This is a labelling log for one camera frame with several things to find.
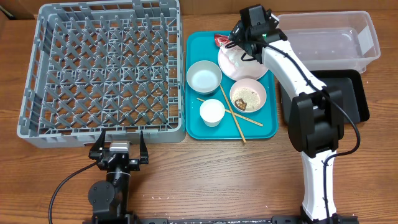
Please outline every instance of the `blue tray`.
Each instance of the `blue tray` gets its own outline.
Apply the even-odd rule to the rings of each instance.
[[[189,36],[187,40],[187,71],[191,65],[200,60],[209,60],[218,64],[217,55],[219,48],[215,44],[214,34],[228,35],[229,31],[196,32]],[[268,71],[258,81],[264,85],[267,92],[267,101],[259,111],[242,114],[231,105],[235,113],[242,114],[245,117],[263,124],[263,127],[260,127],[241,118],[236,118],[246,139],[268,139],[273,137],[278,130],[274,74]],[[229,97],[229,90],[234,82],[234,80],[223,75],[221,84],[227,97]],[[217,99],[223,102],[225,108],[228,108],[220,88],[211,95],[201,95],[192,90],[188,83],[186,83],[186,87],[185,112],[189,135],[195,139],[241,139],[231,114],[225,113],[221,123],[215,128],[206,126],[200,118],[199,108],[202,102],[197,100],[197,98],[204,100]]]

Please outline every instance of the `red snack package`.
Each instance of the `red snack package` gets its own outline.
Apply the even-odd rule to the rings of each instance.
[[[216,42],[217,47],[221,47],[222,45],[226,45],[229,42],[231,42],[230,40],[228,40],[227,36],[221,34],[215,34],[214,40]]]

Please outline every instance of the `wooden tabletop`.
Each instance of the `wooden tabletop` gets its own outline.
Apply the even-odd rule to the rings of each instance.
[[[358,152],[339,157],[334,199],[340,215],[361,223],[398,223],[398,11],[369,11],[381,57],[362,74],[371,118],[358,125]],[[186,16],[184,39],[200,30],[230,30],[238,14]],[[72,172],[90,164],[88,148],[37,149],[16,127],[36,22],[7,21],[0,37],[0,223],[47,223],[50,198]],[[150,165],[132,175],[129,209],[141,218],[266,218],[298,215],[303,168],[279,112],[268,141],[196,141],[149,144]],[[339,151],[355,143],[346,126]],[[69,180],[53,208],[54,223],[91,217],[88,189],[104,180],[96,167]]]

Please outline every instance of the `chopstick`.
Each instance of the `chopstick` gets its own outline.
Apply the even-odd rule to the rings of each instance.
[[[232,107],[231,107],[231,105],[230,105],[230,103],[229,103],[229,99],[226,97],[225,92],[224,92],[224,89],[223,89],[223,86],[221,86],[221,84],[220,84],[220,88],[221,88],[221,91],[223,92],[223,95],[224,95],[224,99],[225,99],[225,101],[226,101],[226,104],[227,104],[228,107],[229,107],[229,111],[231,112],[232,117],[234,118],[236,127],[238,128],[238,131],[239,131],[239,133],[241,134],[243,143],[246,143],[246,139],[244,138],[244,135],[243,135],[243,132],[242,132],[242,130],[241,130],[241,127],[239,126],[239,123],[238,123],[238,121],[236,120],[235,113],[234,113],[234,111],[232,110]]]
[[[201,99],[201,98],[197,98],[197,100],[202,101],[202,102],[205,101],[205,100],[203,100],[203,99]],[[225,112],[231,113],[231,111],[228,110],[228,109],[225,109]],[[247,118],[247,117],[245,117],[245,116],[242,116],[242,115],[240,115],[240,114],[235,113],[235,116],[237,116],[237,117],[239,117],[239,118],[242,118],[243,120],[249,121],[250,123],[256,124],[256,125],[258,125],[258,126],[260,126],[260,127],[263,126],[263,124],[261,124],[261,123],[259,123],[259,122],[257,122],[257,121],[254,121],[254,120],[252,120],[252,119],[250,119],[250,118]]]

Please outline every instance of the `gray plastic crate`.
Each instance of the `gray plastic crate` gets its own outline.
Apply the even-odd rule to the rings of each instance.
[[[185,138],[178,0],[40,8],[18,136],[37,147]]]

